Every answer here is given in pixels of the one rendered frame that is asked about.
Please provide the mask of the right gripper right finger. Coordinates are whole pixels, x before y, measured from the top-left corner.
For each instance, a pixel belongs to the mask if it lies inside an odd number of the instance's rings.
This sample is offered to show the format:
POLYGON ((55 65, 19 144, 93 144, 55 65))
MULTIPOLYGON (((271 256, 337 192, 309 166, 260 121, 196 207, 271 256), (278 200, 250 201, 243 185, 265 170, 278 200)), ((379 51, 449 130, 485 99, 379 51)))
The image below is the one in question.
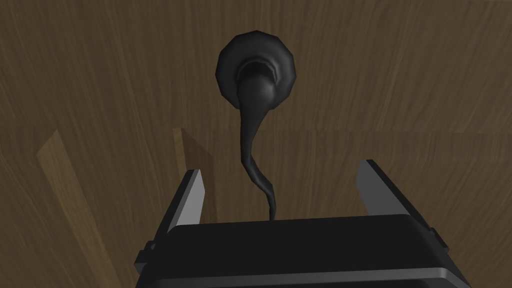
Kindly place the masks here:
POLYGON ((428 231, 431 229, 421 213, 374 160, 359 162, 356 188, 368 215, 409 215, 428 231))

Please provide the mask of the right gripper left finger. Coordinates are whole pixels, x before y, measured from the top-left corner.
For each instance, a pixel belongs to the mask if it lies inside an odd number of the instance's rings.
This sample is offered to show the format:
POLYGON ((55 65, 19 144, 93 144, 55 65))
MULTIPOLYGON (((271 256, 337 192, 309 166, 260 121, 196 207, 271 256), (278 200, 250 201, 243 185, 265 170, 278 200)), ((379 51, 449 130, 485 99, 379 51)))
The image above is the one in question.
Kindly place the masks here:
POLYGON ((199 169, 188 170, 181 180, 154 236, 158 242, 175 226, 200 223, 205 186, 199 169))

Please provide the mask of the brown wooden door leaf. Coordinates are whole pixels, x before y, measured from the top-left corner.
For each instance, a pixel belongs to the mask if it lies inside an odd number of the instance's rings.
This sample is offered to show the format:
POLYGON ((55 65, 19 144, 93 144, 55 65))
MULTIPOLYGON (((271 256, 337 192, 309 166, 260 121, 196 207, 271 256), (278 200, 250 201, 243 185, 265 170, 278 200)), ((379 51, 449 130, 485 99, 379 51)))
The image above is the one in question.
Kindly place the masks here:
POLYGON ((215 80, 253 30, 296 63, 253 144, 277 219, 365 215, 373 159, 512 288, 512 0, 0 0, 0 288, 133 288, 186 169, 202 222, 268 219, 215 80))

